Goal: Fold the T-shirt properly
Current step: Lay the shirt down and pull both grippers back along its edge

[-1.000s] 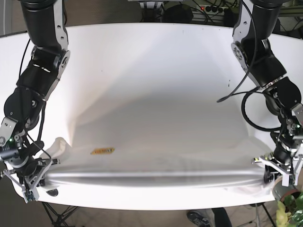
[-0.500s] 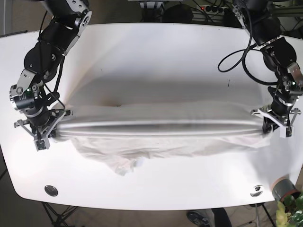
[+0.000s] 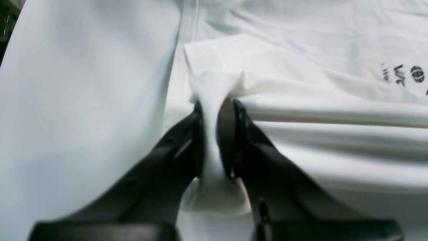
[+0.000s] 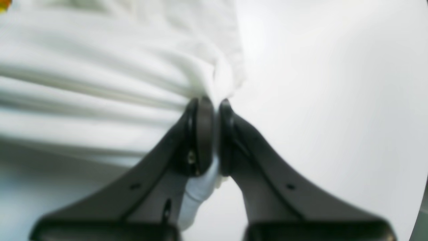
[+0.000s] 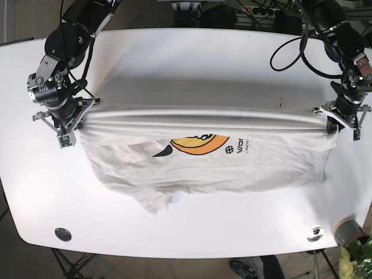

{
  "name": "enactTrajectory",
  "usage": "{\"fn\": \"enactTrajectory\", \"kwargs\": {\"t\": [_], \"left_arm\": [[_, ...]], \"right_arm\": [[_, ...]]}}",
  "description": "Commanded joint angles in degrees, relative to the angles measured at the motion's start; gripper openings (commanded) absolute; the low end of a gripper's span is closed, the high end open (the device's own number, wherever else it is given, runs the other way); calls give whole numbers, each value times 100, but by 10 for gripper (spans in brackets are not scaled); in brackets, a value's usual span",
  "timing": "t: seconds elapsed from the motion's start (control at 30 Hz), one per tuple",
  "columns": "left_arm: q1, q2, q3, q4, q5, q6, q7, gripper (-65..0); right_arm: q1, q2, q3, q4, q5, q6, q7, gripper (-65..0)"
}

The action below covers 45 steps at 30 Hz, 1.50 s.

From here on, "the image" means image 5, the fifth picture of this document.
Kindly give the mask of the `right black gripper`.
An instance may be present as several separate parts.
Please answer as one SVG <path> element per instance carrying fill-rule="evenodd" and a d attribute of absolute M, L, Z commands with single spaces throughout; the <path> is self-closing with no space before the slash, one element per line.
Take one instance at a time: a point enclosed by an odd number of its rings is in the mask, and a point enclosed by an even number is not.
<path fill-rule="evenodd" d="M 84 116 L 95 105 L 103 102 L 101 98 L 73 96 L 51 99 L 42 105 L 47 108 L 46 112 L 38 112 L 33 115 L 33 121 L 41 120 L 55 133 L 61 148 L 74 146 L 76 137 L 74 131 L 84 126 Z"/>

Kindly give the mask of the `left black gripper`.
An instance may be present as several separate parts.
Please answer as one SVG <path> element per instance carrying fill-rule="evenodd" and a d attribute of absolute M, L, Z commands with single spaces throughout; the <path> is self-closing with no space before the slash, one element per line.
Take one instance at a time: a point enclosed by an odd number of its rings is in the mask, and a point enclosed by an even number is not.
<path fill-rule="evenodd" d="M 337 98 L 313 108 L 313 114 L 327 118 L 326 129 L 329 135 L 345 129 L 351 141 L 361 140 L 363 120 L 371 112 L 371 107 L 363 104 L 367 92 L 350 91 L 347 87 L 333 87 L 333 90 Z"/>

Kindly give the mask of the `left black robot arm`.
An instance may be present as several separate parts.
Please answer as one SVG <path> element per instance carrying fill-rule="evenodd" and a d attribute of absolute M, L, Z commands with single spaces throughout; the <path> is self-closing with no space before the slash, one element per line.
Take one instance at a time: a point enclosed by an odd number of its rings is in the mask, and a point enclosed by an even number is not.
<path fill-rule="evenodd" d="M 371 64 L 364 52 L 363 37 L 346 21 L 346 15 L 337 1 L 298 1 L 305 20 L 305 31 L 298 38 L 299 55 L 316 75 L 331 80 L 337 98 L 313 108 L 314 114 L 327 118 L 327 132 L 335 134 L 348 130 L 354 141 L 362 138 L 362 123 L 371 107 L 363 103 L 371 92 Z M 337 63 L 339 75 L 325 74 L 306 59 L 309 38 L 323 42 L 327 56 Z"/>

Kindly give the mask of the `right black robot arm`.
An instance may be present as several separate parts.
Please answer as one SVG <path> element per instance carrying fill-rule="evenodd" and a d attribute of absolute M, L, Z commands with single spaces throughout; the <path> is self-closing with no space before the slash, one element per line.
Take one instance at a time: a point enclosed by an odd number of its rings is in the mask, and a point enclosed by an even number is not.
<path fill-rule="evenodd" d="M 74 1 L 61 9 L 59 25 L 46 39 L 45 55 L 37 71 L 28 77 L 30 99 L 46 108 L 33 120 L 42 120 L 56 132 L 61 148 L 76 143 L 74 132 L 83 128 L 84 117 L 102 100 L 87 90 L 87 74 L 95 39 L 114 15 L 120 1 Z"/>

